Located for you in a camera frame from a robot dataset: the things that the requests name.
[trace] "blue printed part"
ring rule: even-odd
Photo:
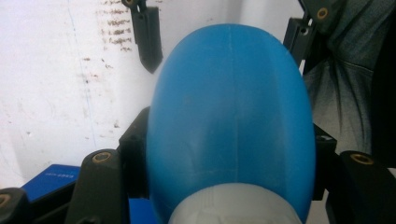
[[[209,26],[163,67],[148,121],[150,199],[161,223],[222,183],[269,189],[305,222],[315,175],[310,105],[287,50],[263,30]]]

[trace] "white wall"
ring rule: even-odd
[[[289,17],[302,15],[297,0],[148,5],[161,10],[165,59],[203,26],[243,23],[283,40]],[[161,70],[152,75],[139,62],[127,8],[119,0],[2,1],[0,15],[0,189],[116,148],[150,105]]]

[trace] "white plastic base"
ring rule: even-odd
[[[202,189],[175,209],[170,224],[301,223],[291,205],[268,189],[222,184]]]

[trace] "blue egg-shaped object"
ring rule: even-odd
[[[277,193],[305,222],[315,157],[306,88],[277,39],[221,24],[175,47],[148,118],[149,197],[162,223],[194,192],[234,182]]]

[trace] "black plastic bracket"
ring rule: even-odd
[[[163,60],[159,9],[147,7],[146,0],[122,0],[122,3],[131,9],[134,42],[139,49],[140,62],[154,73]]]

